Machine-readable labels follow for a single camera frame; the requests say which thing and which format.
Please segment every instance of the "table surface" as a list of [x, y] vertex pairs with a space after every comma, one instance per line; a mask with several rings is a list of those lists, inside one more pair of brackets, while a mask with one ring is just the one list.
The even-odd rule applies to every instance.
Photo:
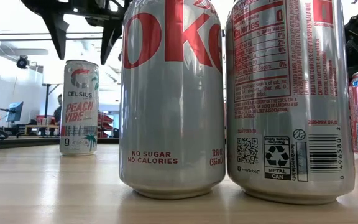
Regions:
[[226, 176], [213, 191], [153, 200], [119, 180], [118, 145], [60, 157], [58, 146], [0, 150], [0, 223], [358, 223], [356, 188], [327, 205], [286, 205], [244, 194]]

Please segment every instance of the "security camera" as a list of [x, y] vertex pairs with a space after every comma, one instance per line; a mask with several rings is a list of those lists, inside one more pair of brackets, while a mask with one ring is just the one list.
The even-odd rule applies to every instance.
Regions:
[[21, 55], [16, 63], [16, 66], [21, 69], [27, 69], [27, 68], [29, 68], [29, 64], [30, 64], [30, 62], [28, 60], [28, 56]]

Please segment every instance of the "computer monitor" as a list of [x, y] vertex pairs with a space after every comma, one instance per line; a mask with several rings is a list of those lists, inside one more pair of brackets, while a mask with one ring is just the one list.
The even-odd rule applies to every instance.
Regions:
[[20, 121], [20, 116], [22, 115], [23, 102], [20, 103], [11, 103], [9, 105], [9, 112], [7, 113], [7, 122]]

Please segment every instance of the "palm tree graphic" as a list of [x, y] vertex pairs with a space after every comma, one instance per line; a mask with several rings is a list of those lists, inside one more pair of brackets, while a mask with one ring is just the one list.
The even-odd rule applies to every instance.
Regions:
[[94, 89], [98, 90], [99, 88], [99, 73], [95, 72], [94, 77], [92, 78], [92, 81], [96, 81], [96, 84], [94, 85]]
[[96, 138], [94, 134], [88, 134], [84, 137], [84, 139], [87, 139], [89, 141], [88, 147], [89, 147], [89, 151], [91, 152], [92, 147], [96, 144]]

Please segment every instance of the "recycling symbol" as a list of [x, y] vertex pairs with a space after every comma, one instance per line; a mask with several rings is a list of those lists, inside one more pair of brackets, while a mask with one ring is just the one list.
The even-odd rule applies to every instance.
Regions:
[[266, 161], [270, 166], [287, 166], [290, 156], [285, 151], [286, 150], [283, 146], [270, 146], [268, 151], [265, 153]]

